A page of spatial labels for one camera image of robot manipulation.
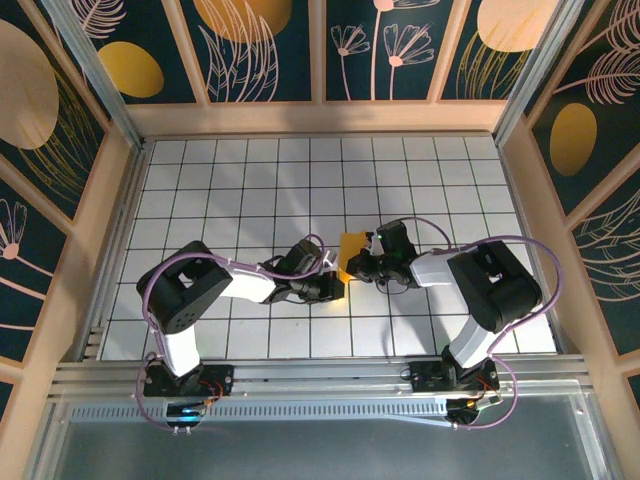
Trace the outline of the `yellow cloth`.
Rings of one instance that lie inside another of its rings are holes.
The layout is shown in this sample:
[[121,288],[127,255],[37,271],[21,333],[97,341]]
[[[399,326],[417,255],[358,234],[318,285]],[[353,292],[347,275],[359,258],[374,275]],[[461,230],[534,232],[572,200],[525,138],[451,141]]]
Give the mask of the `yellow cloth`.
[[338,251],[338,277],[344,284],[344,298],[348,299],[348,284],[352,276],[346,272],[348,261],[358,255],[362,248],[368,245],[365,232],[348,233],[340,236]]

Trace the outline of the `grey translucent panel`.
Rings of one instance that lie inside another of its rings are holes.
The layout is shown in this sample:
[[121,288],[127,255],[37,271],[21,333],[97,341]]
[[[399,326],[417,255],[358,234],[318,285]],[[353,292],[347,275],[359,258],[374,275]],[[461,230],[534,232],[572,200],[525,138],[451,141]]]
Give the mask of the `grey translucent panel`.
[[390,420],[237,422],[173,436],[72,423],[29,480],[618,480],[568,418],[455,431]]

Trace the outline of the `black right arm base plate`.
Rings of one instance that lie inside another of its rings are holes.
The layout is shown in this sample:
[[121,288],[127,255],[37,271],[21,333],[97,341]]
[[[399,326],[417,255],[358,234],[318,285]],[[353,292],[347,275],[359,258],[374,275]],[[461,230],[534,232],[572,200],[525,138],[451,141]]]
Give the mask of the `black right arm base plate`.
[[409,380],[414,393],[500,389],[496,364],[489,359],[470,368],[444,360],[410,362]]

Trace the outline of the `aluminium mounting rail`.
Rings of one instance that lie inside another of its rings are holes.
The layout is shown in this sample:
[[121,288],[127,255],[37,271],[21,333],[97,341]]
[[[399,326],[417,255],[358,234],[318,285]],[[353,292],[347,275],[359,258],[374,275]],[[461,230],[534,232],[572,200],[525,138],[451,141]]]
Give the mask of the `aluminium mounting rail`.
[[[507,355],[498,366],[501,393],[523,396],[592,393],[580,355]],[[231,397],[239,400],[320,400],[406,397],[408,361],[400,358],[237,360]],[[47,399],[132,399],[140,361],[62,363]]]

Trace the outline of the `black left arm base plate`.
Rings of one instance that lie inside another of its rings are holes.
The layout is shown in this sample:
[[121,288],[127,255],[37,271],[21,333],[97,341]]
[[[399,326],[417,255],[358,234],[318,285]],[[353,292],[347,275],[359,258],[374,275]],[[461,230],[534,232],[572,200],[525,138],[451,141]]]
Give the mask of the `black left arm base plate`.
[[146,368],[143,395],[145,397],[207,397],[229,396],[233,387],[232,365],[199,364],[182,375],[174,375],[164,364]]

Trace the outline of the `aluminium corner post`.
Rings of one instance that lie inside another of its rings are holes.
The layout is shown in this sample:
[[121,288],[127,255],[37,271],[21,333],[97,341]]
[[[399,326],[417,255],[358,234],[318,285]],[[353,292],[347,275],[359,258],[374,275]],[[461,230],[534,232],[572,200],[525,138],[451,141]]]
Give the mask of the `aluminium corner post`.
[[559,0],[519,75],[493,133],[501,150],[576,23],[585,0]]
[[72,6],[67,0],[42,0],[42,3],[52,21],[59,28],[62,38],[66,41],[74,58],[85,69],[89,82],[111,114],[115,125],[120,129],[133,151],[140,153],[143,148],[142,137],[129,115],[122,96],[116,90],[102,65],[93,43],[77,21]]

